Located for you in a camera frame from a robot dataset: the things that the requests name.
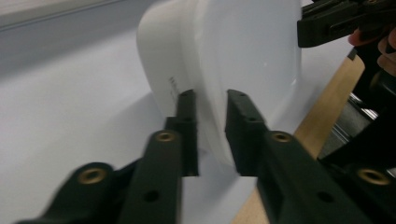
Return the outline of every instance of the wooden strip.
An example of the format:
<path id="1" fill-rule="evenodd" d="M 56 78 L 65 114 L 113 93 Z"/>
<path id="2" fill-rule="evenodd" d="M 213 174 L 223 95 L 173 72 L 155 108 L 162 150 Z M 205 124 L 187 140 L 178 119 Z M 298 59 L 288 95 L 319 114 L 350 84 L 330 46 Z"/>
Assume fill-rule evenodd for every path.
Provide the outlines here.
<path id="1" fill-rule="evenodd" d="M 357 55 L 349 55 L 294 133 L 308 153 L 316 158 L 340 116 L 364 63 Z M 268 224 L 262 200 L 255 189 L 233 219 L 233 224 Z"/>

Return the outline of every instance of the black object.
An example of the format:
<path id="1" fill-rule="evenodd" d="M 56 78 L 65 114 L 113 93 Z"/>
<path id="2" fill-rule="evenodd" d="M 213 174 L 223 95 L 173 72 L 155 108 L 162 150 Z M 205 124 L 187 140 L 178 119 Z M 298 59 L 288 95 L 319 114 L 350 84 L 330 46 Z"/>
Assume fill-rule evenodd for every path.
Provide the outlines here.
<path id="1" fill-rule="evenodd" d="M 366 131 L 322 161 L 326 171 L 293 136 L 269 131 L 247 95 L 228 96 L 226 135 L 236 169 L 258 177 L 271 223 L 396 223 L 396 183 L 385 172 L 395 162 L 395 133 Z"/>
<path id="2" fill-rule="evenodd" d="M 358 28 L 369 39 L 380 35 L 393 22 L 394 0 L 320 0 L 303 7 L 302 19 L 297 22 L 298 45 L 318 46 L 350 35 Z"/>
<path id="3" fill-rule="evenodd" d="M 180 178 L 198 175 L 196 139 L 195 94 L 185 91 L 141 159 L 118 171 L 101 162 L 78 168 L 43 216 L 19 224 L 179 223 Z"/>

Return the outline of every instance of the white table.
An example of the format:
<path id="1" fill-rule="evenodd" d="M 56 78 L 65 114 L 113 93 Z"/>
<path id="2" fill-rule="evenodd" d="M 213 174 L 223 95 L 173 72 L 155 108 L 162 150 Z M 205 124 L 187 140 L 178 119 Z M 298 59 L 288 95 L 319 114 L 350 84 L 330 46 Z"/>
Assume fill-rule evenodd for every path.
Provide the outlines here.
<path id="1" fill-rule="evenodd" d="M 68 174 L 139 158 L 163 127 L 136 52 L 154 0 L 128 0 L 0 32 L 0 222 L 37 217 Z M 278 129 L 293 132 L 351 47 L 303 50 L 302 88 Z M 255 179 L 201 151 L 184 178 L 182 223 L 229 223 Z"/>

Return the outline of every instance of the white container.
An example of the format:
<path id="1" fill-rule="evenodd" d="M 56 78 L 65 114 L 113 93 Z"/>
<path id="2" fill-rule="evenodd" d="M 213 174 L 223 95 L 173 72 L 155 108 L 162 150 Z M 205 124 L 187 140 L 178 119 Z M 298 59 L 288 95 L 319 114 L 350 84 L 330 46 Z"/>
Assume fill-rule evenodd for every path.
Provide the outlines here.
<path id="1" fill-rule="evenodd" d="M 300 14 L 300 1 L 291 0 L 171 0 L 150 8 L 137 47 L 163 114 L 173 116 L 177 95 L 194 89 L 201 147 L 232 164 L 226 91 L 247 93 L 276 127 L 300 78 Z"/>

